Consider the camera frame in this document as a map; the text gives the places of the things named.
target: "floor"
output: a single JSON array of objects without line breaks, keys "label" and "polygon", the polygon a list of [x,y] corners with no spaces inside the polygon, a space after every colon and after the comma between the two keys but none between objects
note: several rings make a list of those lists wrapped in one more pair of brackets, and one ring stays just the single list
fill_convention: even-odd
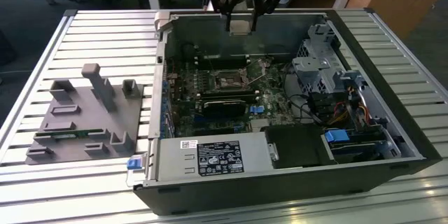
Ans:
[{"label": "floor", "polygon": [[[16,60],[0,66],[0,125],[9,113],[29,74],[46,46],[53,30],[66,9],[138,9],[138,0],[0,0],[0,30],[16,51]],[[182,8],[194,7],[200,0],[161,0],[168,8],[182,3]],[[438,0],[405,45],[417,55],[432,74],[448,88],[448,0]]]}]

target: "metal rail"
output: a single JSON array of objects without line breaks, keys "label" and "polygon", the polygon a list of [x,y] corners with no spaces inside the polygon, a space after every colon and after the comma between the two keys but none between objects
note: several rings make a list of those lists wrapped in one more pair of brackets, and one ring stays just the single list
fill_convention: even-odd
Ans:
[{"label": "metal rail", "polygon": [[[366,193],[185,216],[156,216],[126,186],[126,158],[28,166],[25,152],[52,96],[53,79],[74,86],[84,63],[101,65],[112,84],[136,79],[145,86],[137,152],[148,149],[156,44],[153,11],[78,11],[57,28],[38,67],[1,129],[1,223],[437,223],[448,209],[448,161],[414,175],[398,177]],[[434,144],[448,157],[445,90],[421,68],[381,20],[362,10],[340,11],[385,80]],[[342,51],[352,68],[356,63]],[[134,179],[144,174],[134,174]]]}]

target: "blue connector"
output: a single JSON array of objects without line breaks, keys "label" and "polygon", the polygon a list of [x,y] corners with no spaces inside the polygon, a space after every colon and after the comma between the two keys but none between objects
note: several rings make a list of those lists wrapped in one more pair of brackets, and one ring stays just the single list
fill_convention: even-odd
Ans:
[{"label": "blue connector", "polygon": [[138,170],[142,168],[142,158],[130,157],[126,163],[128,170]]},{"label": "blue connector", "polygon": [[264,106],[261,105],[257,107],[257,113],[262,113],[262,112],[264,112]]},{"label": "blue connector", "polygon": [[325,132],[325,139],[326,142],[342,142],[342,141],[349,141],[349,137],[346,135],[345,130],[329,130]]}]

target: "warning label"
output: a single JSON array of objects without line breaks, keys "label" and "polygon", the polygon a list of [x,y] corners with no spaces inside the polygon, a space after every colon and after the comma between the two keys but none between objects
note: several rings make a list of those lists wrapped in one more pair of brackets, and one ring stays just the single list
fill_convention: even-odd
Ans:
[{"label": "warning label", "polygon": [[244,172],[240,142],[197,144],[198,175]]}]

